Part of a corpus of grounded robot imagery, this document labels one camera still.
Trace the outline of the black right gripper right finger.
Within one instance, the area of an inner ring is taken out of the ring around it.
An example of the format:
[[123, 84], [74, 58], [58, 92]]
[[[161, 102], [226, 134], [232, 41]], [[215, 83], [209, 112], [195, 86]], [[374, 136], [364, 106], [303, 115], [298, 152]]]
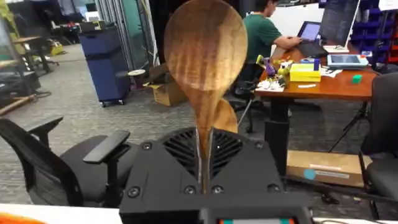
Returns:
[[305, 193], [284, 190], [266, 142], [219, 129], [213, 131], [208, 190], [211, 207], [307, 206]]

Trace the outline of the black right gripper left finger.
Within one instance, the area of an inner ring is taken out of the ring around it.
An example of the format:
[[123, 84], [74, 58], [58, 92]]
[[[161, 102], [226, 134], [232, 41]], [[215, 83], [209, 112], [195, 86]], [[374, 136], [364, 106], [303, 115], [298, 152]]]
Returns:
[[203, 199], [198, 175], [195, 128], [145, 141], [134, 160], [119, 214], [196, 213]]

